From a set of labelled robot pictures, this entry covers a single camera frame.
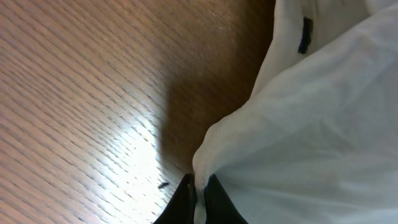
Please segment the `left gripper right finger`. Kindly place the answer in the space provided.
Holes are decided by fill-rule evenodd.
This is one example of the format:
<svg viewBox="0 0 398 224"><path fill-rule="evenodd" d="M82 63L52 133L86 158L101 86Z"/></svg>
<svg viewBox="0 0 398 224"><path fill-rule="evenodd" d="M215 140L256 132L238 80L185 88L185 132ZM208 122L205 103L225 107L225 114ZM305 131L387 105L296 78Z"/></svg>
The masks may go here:
<svg viewBox="0 0 398 224"><path fill-rule="evenodd" d="M248 224L241 216L216 175L204 190L206 224Z"/></svg>

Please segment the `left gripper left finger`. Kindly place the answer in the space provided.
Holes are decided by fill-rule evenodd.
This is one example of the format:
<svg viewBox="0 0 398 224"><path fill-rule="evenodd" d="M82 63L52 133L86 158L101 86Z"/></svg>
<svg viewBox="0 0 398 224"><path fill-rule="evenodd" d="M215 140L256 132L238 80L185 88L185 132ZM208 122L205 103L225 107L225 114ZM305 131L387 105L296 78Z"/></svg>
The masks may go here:
<svg viewBox="0 0 398 224"><path fill-rule="evenodd" d="M185 174L154 224L194 224L196 201L195 177Z"/></svg>

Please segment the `white t-shirt with black logo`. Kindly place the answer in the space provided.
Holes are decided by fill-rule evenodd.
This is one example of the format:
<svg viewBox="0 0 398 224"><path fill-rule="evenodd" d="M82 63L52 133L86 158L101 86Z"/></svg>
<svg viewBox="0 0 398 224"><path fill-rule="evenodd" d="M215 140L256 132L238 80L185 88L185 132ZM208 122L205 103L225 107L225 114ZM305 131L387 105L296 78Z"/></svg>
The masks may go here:
<svg viewBox="0 0 398 224"><path fill-rule="evenodd" d="M193 170L249 223L396 223L397 2L276 1L251 96Z"/></svg>

